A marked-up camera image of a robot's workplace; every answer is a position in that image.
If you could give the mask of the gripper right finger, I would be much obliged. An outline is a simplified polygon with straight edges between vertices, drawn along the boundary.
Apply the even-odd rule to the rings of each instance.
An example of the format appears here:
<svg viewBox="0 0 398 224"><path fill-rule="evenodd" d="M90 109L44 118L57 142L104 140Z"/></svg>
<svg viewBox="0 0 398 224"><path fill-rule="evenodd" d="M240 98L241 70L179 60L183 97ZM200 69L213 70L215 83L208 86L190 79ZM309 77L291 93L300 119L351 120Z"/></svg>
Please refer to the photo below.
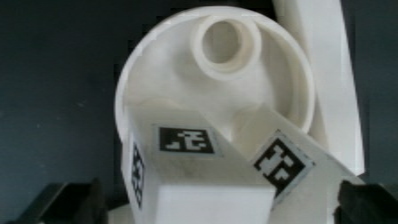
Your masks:
<svg viewBox="0 0 398 224"><path fill-rule="evenodd" d="M341 182L334 224L398 224L398 184Z"/></svg>

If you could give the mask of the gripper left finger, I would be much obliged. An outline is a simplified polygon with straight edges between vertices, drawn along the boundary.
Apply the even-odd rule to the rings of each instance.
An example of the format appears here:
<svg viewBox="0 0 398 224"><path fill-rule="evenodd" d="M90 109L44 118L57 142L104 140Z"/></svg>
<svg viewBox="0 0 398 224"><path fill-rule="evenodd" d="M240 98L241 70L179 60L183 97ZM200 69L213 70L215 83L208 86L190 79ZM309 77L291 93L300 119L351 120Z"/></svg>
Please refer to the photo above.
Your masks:
<svg viewBox="0 0 398 224"><path fill-rule="evenodd" d="M108 224L99 180L51 183L10 224Z"/></svg>

